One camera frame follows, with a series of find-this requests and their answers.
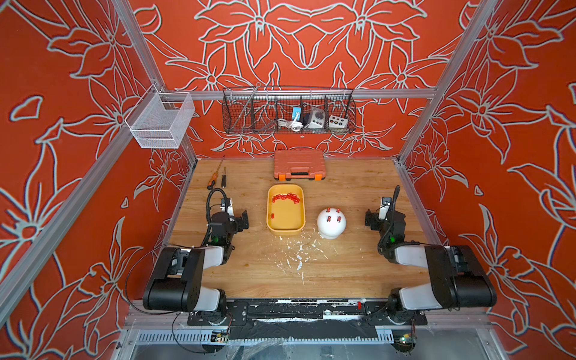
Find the orange tool case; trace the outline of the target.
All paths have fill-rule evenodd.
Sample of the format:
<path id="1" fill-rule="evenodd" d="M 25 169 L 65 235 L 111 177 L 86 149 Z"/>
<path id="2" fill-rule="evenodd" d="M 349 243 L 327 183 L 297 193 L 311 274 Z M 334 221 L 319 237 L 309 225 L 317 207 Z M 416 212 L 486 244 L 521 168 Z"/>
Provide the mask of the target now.
<path id="1" fill-rule="evenodd" d="M 321 181 L 327 176 L 324 154 L 320 150 L 297 148 L 274 152 L 273 178 L 285 182 L 293 179 Z"/>

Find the clear acrylic wall box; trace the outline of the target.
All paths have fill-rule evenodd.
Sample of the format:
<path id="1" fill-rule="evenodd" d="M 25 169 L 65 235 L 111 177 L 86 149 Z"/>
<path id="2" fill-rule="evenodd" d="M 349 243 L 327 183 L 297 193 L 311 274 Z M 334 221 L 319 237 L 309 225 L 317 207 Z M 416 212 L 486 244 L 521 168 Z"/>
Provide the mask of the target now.
<path id="1" fill-rule="evenodd" d="M 187 94 L 180 108 L 165 107 L 158 93 L 148 93 L 125 122 L 143 149 L 177 149 L 187 132 L 196 107 Z"/>

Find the white button box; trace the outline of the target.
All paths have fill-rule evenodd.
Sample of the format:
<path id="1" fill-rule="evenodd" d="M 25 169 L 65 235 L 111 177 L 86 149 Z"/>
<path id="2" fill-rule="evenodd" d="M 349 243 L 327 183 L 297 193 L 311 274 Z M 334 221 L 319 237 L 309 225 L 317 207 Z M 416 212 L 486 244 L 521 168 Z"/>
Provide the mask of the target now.
<path id="1" fill-rule="evenodd" d="M 328 118 L 328 129 L 335 134 L 346 134 L 348 132 L 347 118 L 331 115 Z"/>

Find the red sleeves pile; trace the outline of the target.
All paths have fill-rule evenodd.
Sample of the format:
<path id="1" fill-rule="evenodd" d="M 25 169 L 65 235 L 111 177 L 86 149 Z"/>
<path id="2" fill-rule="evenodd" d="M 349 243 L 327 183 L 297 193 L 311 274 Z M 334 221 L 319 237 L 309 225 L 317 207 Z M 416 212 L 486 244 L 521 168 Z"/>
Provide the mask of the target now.
<path id="1" fill-rule="evenodd" d="M 285 201 L 285 200 L 290 200 L 294 204 L 300 204 L 300 202 L 301 202 L 300 197 L 295 193 L 279 193 L 279 194 L 274 195 L 271 199 L 271 201 L 273 203 Z"/>

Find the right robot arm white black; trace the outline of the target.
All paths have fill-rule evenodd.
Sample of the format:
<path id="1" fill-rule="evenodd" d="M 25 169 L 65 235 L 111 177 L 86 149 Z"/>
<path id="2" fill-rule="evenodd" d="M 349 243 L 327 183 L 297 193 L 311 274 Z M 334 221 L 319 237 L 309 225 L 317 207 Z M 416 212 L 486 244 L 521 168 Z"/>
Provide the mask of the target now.
<path id="1" fill-rule="evenodd" d="M 388 296 L 389 317 L 417 311 L 490 308 L 497 291 L 473 250 L 467 245 L 445 246 L 406 239 L 406 215 L 396 209 L 401 192 L 384 196 L 377 211 L 366 211 L 365 225 L 379 233 L 376 249 L 390 263 L 427 270 L 422 285 L 395 288 Z"/>

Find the white round dial device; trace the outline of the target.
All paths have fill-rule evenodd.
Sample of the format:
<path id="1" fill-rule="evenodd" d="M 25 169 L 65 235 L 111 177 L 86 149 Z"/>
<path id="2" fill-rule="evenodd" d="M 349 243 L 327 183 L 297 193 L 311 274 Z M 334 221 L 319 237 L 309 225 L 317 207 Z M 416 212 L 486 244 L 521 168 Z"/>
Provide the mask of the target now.
<path id="1" fill-rule="evenodd" d="M 310 111 L 307 129 L 320 130 L 324 129 L 326 114 L 323 110 L 314 108 Z"/>

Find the orange handled screwdriver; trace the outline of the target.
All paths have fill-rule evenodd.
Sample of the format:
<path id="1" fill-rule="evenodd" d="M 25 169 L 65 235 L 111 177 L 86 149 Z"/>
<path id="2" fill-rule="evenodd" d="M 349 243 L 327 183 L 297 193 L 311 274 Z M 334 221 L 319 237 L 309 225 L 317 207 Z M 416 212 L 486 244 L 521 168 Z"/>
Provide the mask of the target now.
<path id="1" fill-rule="evenodd" d="M 224 159 L 222 159 L 222 160 L 220 161 L 220 163 L 219 163 L 216 171 L 212 174 L 210 180 L 208 181 L 208 184 L 207 184 L 207 187 L 206 187 L 206 188 L 207 188 L 209 191 L 211 191 L 211 190 L 213 190 L 214 188 L 216 188 L 217 180 L 219 179 L 219 175 L 220 175 L 219 170 L 220 170 L 221 165 L 222 165 L 223 162 L 224 162 Z"/>

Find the white dome screw fixture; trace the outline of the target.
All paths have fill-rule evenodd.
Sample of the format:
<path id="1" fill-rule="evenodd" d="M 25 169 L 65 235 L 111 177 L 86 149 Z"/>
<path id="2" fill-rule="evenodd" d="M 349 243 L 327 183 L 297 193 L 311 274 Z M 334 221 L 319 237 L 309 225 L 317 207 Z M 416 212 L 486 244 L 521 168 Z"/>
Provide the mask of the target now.
<path id="1" fill-rule="evenodd" d="M 326 213 L 326 209 L 322 210 L 317 219 L 316 225 L 320 236 L 324 239 L 333 240 L 342 235 L 347 227 L 347 219 L 340 209 L 340 213 L 337 213 L 339 208 L 330 208 L 330 213 Z M 327 222 L 327 217 L 331 216 L 331 221 Z M 337 222 L 337 218 L 341 216 L 341 222 Z"/>

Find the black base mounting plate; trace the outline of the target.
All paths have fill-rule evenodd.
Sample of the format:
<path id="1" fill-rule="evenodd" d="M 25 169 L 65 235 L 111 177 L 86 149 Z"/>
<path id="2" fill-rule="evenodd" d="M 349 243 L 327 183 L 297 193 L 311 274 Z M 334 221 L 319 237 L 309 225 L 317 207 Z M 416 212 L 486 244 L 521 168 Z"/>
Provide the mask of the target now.
<path id="1" fill-rule="evenodd" d="M 233 340 L 377 340 L 426 326 L 423 310 L 401 316 L 386 314 L 384 298 L 231 298 L 227 316 L 209 320 L 207 313 L 190 313 L 189 326 L 222 327 Z"/>

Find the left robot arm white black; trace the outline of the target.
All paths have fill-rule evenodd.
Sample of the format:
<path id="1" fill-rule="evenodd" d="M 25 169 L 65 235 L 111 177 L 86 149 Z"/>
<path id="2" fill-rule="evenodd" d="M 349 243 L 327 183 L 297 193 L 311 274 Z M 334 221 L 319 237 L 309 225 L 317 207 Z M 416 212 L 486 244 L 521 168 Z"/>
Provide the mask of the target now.
<path id="1" fill-rule="evenodd" d="M 142 296 L 146 310 L 227 315 L 225 292 L 203 286 L 202 281 L 205 270 L 228 262 L 234 235 L 249 228 L 248 213 L 236 217 L 231 206 L 224 189 L 216 187 L 208 192 L 207 231 L 201 245 L 161 250 Z"/>

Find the blue white small box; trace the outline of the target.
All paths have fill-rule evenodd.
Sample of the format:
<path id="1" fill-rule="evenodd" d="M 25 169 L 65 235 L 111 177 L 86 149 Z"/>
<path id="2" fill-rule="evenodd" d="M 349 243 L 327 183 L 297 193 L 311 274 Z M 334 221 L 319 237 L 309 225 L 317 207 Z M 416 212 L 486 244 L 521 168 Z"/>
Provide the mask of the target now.
<path id="1" fill-rule="evenodd" d="M 293 125 L 294 124 L 302 125 L 302 108 L 301 107 L 294 106 L 294 108 L 292 108 L 291 122 Z"/>

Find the black handled screwdriver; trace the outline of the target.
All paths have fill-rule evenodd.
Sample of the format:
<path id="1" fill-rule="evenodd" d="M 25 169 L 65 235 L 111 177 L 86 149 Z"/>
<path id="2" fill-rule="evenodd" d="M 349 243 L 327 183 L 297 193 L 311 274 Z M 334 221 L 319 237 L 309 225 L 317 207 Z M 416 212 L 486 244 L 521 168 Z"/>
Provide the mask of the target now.
<path id="1" fill-rule="evenodd" d="M 225 189 L 227 185 L 227 168 L 223 168 L 222 179 L 220 181 L 220 188 Z"/>

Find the yellow plastic tray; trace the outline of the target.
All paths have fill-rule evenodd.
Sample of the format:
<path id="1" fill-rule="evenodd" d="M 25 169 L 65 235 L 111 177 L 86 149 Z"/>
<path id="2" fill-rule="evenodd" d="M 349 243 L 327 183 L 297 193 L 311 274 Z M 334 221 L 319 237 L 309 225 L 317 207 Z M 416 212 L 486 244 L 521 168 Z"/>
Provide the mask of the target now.
<path id="1" fill-rule="evenodd" d="M 290 200 L 273 203 L 272 197 L 276 194 L 297 194 L 301 202 L 294 204 Z M 266 207 L 266 225 L 275 236 L 296 236 L 304 229 L 305 200 L 304 191 L 297 184 L 274 184 L 268 189 Z"/>

